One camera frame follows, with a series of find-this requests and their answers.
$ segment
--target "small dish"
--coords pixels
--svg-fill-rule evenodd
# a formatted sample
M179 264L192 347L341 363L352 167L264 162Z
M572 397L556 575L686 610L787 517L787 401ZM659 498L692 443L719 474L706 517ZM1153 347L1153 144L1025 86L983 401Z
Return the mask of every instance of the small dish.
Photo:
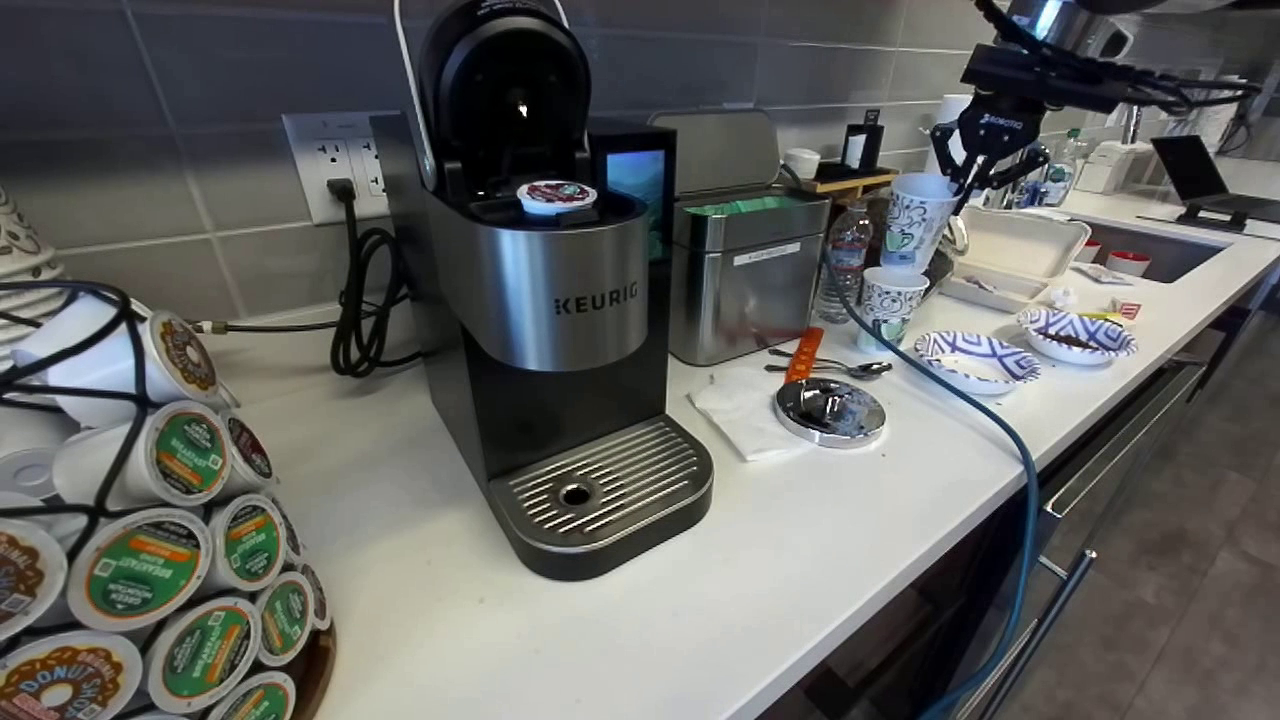
M1104 370L1131 347L1131 331L1122 325L1063 310L1035 310L1018 315L1018 325L1041 355L1076 370Z
M1041 375L1029 351L981 331L929 331L917 342L917 355L972 397L1003 397Z

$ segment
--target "napkin dispenser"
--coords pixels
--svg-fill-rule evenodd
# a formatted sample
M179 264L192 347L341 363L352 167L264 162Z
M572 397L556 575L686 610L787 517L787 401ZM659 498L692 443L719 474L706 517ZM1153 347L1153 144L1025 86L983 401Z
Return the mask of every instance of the napkin dispenser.
M706 370L798 337L826 214L826 201L782 193L680 201L672 355Z

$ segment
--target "keurig coffee maker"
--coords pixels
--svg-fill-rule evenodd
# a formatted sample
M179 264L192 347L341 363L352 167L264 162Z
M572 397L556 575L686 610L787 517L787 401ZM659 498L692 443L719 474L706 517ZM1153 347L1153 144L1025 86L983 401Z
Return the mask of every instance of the keurig coffee maker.
M643 205L593 182L593 72L550 16L450 8L420 97L436 171L385 138L380 156L432 401L514 557L599 575L710 502L706 451L665 418L669 262Z

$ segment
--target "k-cup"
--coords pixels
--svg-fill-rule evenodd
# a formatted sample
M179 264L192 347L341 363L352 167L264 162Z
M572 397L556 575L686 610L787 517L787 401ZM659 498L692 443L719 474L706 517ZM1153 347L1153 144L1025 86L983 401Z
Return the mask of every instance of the k-cup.
M272 498L248 493L212 512L212 575L216 591L264 591L289 562L289 524Z
M291 664L317 627L317 598L300 574L282 574L266 591L254 598L254 612L264 624L259 661L266 667Z
M45 329L37 329L32 337L24 337L12 347L12 363L27 370L45 355L54 355L79 342L89 342L96 329L104 329L117 315L117 305L79 291L62 311L54 311Z
M58 634L0 661L0 715L120 715L142 679L132 641Z
M92 504L123 441L128 425L71 435L52 462L52 488L69 504ZM164 403L142 420L108 510L201 510L228 478L230 441L225 420L192 401Z
M235 692L259 654L254 610L216 598L164 624L148 649L148 696L160 714L205 714Z
M291 720L297 686L282 673L248 676L207 720Z
M0 493L27 493L52 502L52 456L76 425L58 412L0 410Z
M230 441L230 481L228 493L264 493L277 486L277 465L264 447L264 441L238 420L225 418L225 433Z
M297 574L311 586L311 601L317 601L317 606L311 606L311 619L317 619L317 634L327 634L327 627L330 627L330 606L327 606L327 591L325 591L317 570L311 570L311 565L300 565Z
M0 645L32 627L62 586L62 549L39 524L0 519Z
M85 627L139 634L182 610L212 570L212 538L179 510L99 528L71 565L69 606Z
M151 403L201 401L207 410L228 410L228 397L216 384L212 355L179 315L151 311L135 331L139 351L132 347L128 329L117 329L108 342L85 347L79 355L52 363L45 379L52 387L135 397L135 363L142 363ZM54 391L54 403L89 428L110 428L135 418L132 401Z

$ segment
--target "wall outlet cover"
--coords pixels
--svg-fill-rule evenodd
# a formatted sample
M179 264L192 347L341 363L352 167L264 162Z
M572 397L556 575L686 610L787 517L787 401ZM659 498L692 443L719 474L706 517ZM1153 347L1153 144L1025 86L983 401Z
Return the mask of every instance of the wall outlet cover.
M327 182L352 182L357 218L387 218L369 113L289 113L278 120L317 223L345 220Z

